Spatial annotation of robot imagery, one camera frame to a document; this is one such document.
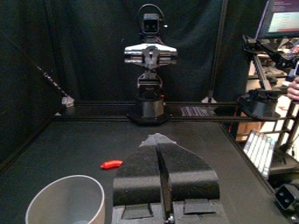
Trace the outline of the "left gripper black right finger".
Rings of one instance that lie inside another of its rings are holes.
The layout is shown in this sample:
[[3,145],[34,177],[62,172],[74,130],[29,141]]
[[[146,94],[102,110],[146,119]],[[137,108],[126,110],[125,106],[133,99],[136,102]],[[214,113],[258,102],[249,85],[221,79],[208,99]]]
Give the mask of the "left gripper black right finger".
[[166,136],[156,136],[165,224],[229,224],[218,177],[206,162]]

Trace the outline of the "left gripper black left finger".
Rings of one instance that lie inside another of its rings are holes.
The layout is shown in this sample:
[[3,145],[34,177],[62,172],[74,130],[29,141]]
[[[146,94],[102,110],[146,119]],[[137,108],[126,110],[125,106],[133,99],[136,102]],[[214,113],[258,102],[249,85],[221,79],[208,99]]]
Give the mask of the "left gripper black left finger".
[[161,134],[149,135],[117,168],[110,224],[164,224],[154,149],[164,142]]

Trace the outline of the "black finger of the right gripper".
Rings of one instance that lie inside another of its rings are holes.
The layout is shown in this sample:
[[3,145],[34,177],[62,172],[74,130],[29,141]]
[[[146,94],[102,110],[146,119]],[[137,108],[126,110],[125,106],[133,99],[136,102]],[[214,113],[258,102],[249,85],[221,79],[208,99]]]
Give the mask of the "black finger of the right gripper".
[[150,69],[157,68],[157,58],[158,58],[158,54],[160,51],[157,50],[157,48],[153,46],[152,50],[150,50],[150,63],[149,63],[149,67]]
[[144,56],[144,68],[149,70],[150,68],[149,46],[142,50],[142,56]]

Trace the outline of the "person's hand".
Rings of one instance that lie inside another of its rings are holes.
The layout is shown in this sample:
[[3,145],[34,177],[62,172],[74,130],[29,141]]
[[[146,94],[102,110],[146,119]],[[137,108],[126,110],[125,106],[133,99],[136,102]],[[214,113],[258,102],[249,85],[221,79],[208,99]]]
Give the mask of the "person's hand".
[[299,101],[299,77],[294,77],[293,81],[288,84],[286,97],[293,101]]

